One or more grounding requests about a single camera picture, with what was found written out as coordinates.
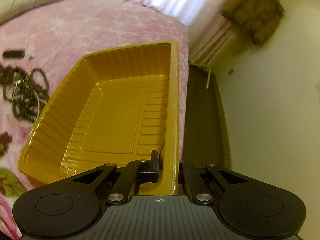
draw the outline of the beige wall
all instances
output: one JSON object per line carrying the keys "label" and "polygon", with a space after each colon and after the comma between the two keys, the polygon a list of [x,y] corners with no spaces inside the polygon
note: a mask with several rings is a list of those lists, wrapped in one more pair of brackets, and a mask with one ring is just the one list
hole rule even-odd
{"label": "beige wall", "polygon": [[300,236],[319,240],[320,0],[280,1],[286,15],[270,41],[238,38],[214,72],[233,169],[298,195],[307,207]]}

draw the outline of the white curtain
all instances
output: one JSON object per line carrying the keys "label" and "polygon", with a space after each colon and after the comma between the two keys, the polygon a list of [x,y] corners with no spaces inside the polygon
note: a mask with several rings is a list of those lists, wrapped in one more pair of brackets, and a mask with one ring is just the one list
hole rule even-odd
{"label": "white curtain", "polygon": [[189,29],[189,60],[210,66],[221,49],[235,36],[221,8],[227,0],[136,0],[176,17]]}

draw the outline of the yellow plastic tray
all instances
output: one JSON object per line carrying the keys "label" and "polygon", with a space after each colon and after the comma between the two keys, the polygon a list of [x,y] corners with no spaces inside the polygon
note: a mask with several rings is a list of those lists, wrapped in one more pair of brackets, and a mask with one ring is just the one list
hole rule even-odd
{"label": "yellow plastic tray", "polygon": [[105,163],[163,158],[158,183],[144,195],[173,195],[178,185],[178,44],[148,42],[83,56],[37,119],[19,170],[51,183]]}

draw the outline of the pink bedspread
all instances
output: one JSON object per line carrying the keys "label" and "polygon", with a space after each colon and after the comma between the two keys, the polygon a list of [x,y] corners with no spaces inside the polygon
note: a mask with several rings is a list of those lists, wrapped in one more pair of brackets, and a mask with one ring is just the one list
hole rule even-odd
{"label": "pink bedspread", "polygon": [[[84,54],[132,43],[174,39],[179,42],[180,156],[182,152],[188,80],[188,30],[176,19],[132,0],[64,0],[27,12],[0,26],[0,52],[26,49],[22,60],[3,65],[21,66],[27,72],[42,68],[50,82],[50,94]],[[17,239],[20,232],[12,218],[12,205],[36,183],[17,168],[20,150],[31,129],[19,128],[11,105],[0,97],[0,134],[12,136],[0,156],[0,229]]]}

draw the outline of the metal screw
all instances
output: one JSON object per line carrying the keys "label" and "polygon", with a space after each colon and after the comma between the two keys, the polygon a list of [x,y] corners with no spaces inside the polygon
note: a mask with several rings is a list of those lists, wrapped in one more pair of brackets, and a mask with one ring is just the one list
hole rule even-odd
{"label": "metal screw", "polygon": [[124,199],[124,196],[119,193],[114,193],[108,196],[108,199],[114,202],[118,202]]}
{"label": "metal screw", "polygon": [[196,196],[196,199],[199,200],[199,201],[209,201],[212,199],[211,195],[209,194],[206,194],[206,193],[201,193],[201,194],[198,194]]}

